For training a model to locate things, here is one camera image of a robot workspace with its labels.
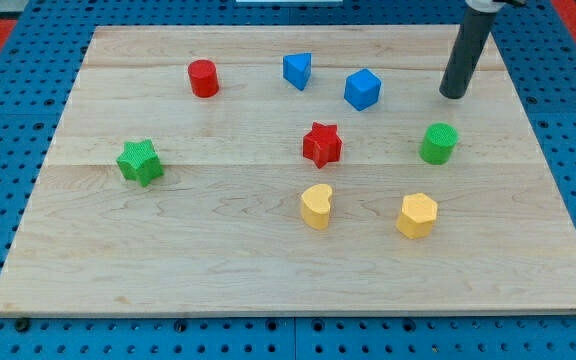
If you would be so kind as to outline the black cylindrical robot pointer arm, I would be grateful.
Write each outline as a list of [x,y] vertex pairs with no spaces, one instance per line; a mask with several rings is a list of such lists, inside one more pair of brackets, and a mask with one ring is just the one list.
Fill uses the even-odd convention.
[[506,5],[521,8],[527,0],[466,0],[467,8],[439,86],[449,99],[462,98],[468,89],[499,11]]

